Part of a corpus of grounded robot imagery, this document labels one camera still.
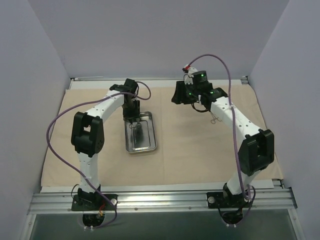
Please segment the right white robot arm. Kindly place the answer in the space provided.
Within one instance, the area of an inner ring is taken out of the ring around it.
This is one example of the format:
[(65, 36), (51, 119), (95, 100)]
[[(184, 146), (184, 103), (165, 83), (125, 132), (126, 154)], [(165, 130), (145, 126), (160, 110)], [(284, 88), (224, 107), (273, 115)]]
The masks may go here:
[(237, 104), (236, 94), (242, 86), (208, 83), (204, 92), (194, 96), (191, 85), (183, 80), (175, 83), (166, 102), (171, 128), (166, 140), (172, 151), (183, 150), (176, 160), (183, 165), (190, 155), (196, 165), (203, 164), (210, 174), (226, 178), (223, 203), (234, 206), (247, 197), (251, 182), (275, 160), (274, 143), (264, 144), (274, 134), (254, 120)]

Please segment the steel instrument tray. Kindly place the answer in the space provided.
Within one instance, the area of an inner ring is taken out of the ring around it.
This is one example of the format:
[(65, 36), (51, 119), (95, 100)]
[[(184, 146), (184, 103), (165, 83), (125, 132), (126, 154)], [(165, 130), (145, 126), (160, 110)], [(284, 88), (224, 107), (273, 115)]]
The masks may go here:
[(137, 122), (141, 123), (138, 129), (130, 129), (130, 122), (124, 121), (125, 149), (130, 154), (151, 152), (157, 148), (155, 124), (150, 111), (143, 111)]

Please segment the steel forceps clamp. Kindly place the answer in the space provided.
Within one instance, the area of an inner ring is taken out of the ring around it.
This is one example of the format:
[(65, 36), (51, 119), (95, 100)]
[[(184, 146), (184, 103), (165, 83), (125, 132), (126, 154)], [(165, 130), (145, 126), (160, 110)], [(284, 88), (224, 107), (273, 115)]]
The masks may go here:
[(222, 120), (218, 116), (216, 116), (214, 113), (210, 112), (210, 115), (211, 115), (211, 120), (210, 120), (211, 124), (214, 125), (217, 122), (222, 122)]

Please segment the beige cloth surgical kit roll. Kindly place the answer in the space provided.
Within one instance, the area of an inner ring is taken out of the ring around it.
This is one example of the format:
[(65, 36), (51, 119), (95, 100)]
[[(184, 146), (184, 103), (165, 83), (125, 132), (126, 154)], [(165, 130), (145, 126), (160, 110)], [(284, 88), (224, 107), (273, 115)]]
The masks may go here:
[[(150, 96), (141, 102), (141, 110), (152, 113), (157, 147), (154, 151), (130, 154), (126, 151), (125, 126), (123, 112), (118, 108), (104, 124), (105, 143), (98, 155), (98, 179), (103, 187), (107, 186), (150, 186), (226, 182), (226, 177), (213, 174), (203, 164), (196, 165), (190, 155), (186, 163), (176, 159), (184, 153), (178, 149), (172, 151), (170, 144), (175, 138), (168, 131), (172, 127), (166, 117), (169, 111), (166, 102), (170, 99), (172, 87), (155, 87), (151, 90), (142, 88), (139, 95)], [(71, 144), (73, 118), (77, 111), (89, 109), (86, 102), (103, 98), (106, 89), (73, 89), (67, 90), (60, 111), (62, 117), (55, 123), (51, 136), (52, 150), (46, 154), (41, 185), (44, 187), (72, 187), (80, 182), (76, 172), (80, 162)]]

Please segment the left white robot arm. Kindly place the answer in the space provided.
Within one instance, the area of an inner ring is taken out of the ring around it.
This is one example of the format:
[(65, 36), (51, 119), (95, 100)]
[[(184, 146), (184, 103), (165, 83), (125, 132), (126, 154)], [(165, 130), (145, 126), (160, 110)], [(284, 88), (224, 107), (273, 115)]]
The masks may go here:
[(102, 101), (86, 112), (77, 112), (73, 118), (71, 144), (80, 161), (80, 171), (84, 174), (77, 191), (78, 197), (90, 210), (100, 206), (98, 194), (98, 154), (105, 143), (104, 123), (118, 108), (122, 108), (123, 118), (130, 123), (140, 116), (140, 101), (137, 100), (139, 85), (132, 79), (124, 84), (114, 84)]

